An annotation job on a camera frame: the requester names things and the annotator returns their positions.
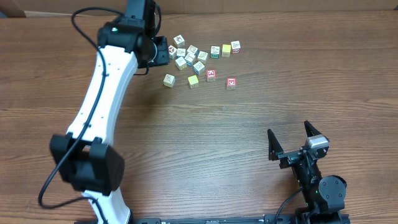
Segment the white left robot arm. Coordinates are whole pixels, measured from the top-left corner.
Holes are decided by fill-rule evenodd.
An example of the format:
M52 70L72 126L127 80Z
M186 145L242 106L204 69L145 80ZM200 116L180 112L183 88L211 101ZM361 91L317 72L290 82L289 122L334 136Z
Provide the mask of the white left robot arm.
M159 5L137 0L99 29L91 41L96 65L85 99L67 132L50 140L54 173L89 201L96 223L134 222L120 189L125 162L113 148L114 129L131 78L169 62L160 25Z

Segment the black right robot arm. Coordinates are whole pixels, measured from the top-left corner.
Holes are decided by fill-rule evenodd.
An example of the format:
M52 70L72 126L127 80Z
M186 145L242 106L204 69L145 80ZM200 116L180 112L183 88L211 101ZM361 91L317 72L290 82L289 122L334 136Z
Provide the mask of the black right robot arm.
M317 166L317 161L327 155L330 140L309 121L305 121L304 126L305 144L292 152L284 152L272 130L267 130L269 160L279 161L281 169L290 167L299 184L299 189L279 207L273 222L348 224L349 216L341 213L345 208L346 181L338 175L323 177ZM303 194L306 206L282 218L280 214L285 205L299 193Z

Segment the yellow top picture block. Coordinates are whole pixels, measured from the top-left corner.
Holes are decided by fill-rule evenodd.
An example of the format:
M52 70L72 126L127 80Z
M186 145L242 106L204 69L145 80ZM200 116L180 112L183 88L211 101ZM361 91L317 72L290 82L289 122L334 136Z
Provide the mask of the yellow top picture block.
M191 89L198 87L199 86L198 77L196 75L188 77L188 83Z

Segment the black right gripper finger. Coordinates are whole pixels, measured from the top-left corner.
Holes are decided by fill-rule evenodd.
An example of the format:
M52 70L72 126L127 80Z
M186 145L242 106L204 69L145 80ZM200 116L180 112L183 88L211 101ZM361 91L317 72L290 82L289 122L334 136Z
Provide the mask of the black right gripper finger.
M308 120L304 121L304 126L308 138L321 134Z
M279 156L284 153L282 146L271 129L267 130L267 137L269 142L269 160L279 160Z

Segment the plain wooden picture block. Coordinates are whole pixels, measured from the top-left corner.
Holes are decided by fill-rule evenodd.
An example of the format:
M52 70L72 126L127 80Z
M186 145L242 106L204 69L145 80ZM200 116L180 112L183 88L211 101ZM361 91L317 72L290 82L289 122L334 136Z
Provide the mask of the plain wooden picture block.
M175 84L175 77L170 74L166 74L163 80L165 86L172 88Z

